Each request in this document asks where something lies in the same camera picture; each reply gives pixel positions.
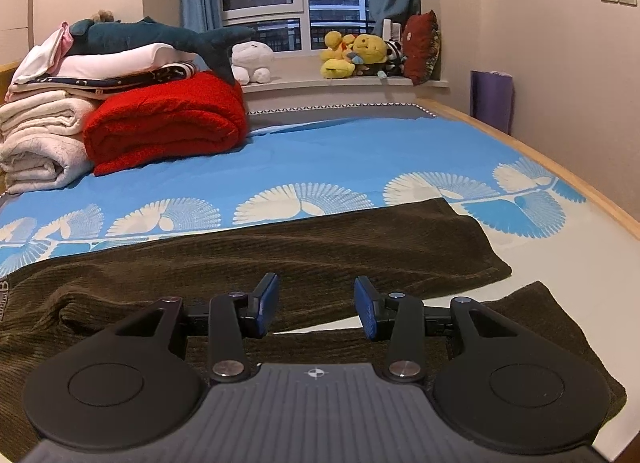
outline red pillow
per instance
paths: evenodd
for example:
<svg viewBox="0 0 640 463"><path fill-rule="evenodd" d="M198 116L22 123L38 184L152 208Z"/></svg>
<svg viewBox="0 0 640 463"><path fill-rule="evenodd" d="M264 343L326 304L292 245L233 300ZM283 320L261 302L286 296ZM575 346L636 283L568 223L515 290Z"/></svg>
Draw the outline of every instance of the red pillow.
<svg viewBox="0 0 640 463"><path fill-rule="evenodd" d="M440 55L438 19L433 10L424 15L412 15L402 32L402 52L406 56L404 73L414 86L431 78Z"/></svg>

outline bed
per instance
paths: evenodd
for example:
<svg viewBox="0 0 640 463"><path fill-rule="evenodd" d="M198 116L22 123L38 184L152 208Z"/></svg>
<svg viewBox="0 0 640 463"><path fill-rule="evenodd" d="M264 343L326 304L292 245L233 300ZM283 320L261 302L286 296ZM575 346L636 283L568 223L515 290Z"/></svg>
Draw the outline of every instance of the bed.
<svg viewBox="0 0 640 463"><path fill-rule="evenodd" d="M250 121L247 144L227 154L4 195L0 277L52 257L444 197L481 223L513 268L467 294L495 300L542 281L626 387L627 405L595 446L613 459L636 435L640 360L625 340L640 335L635 220L535 151L430 100L265 111Z"/></svg>

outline metal screw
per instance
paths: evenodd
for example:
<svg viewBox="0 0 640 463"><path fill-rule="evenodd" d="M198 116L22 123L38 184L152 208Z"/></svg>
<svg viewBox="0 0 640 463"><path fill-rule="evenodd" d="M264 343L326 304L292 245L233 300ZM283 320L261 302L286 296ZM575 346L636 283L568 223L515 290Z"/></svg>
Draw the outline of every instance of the metal screw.
<svg viewBox="0 0 640 463"><path fill-rule="evenodd" d="M411 360L398 360L389 364L389 372L396 377L410 378L420 372L420 366Z"/></svg>
<svg viewBox="0 0 640 463"><path fill-rule="evenodd" d="M244 371L244 364L237 360L222 360L216 362L212 369L219 377L236 377Z"/></svg>

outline rolled white quilt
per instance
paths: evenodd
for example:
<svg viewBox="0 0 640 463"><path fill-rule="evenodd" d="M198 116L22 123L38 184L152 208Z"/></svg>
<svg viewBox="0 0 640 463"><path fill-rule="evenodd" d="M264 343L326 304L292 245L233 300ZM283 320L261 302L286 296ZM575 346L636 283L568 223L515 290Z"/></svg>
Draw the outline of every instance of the rolled white quilt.
<svg viewBox="0 0 640 463"><path fill-rule="evenodd" d="M9 194L63 188L92 168L82 136L50 133L12 136L0 146Z"/></svg>
<svg viewBox="0 0 640 463"><path fill-rule="evenodd" d="M35 94L0 107L2 141L10 137L50 132L62 136L82 133L86 119L100 105L66 91Z"/></svg>

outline blue bed sheet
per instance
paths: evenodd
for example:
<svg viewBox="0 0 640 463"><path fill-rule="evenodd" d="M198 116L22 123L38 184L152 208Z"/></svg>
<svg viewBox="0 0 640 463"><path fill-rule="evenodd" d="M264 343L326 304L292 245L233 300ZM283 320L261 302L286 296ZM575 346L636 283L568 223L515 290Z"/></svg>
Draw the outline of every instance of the blue bed sheet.
<svg viewBox="0 0 640 463"><path fill-rule="evenodd" d="M443 196L495 230L532 239L586 199L462 122L359 118L254 132L217 156L146 165L30 192L0 212L0 275L35 261L161 237Z"/></svg>

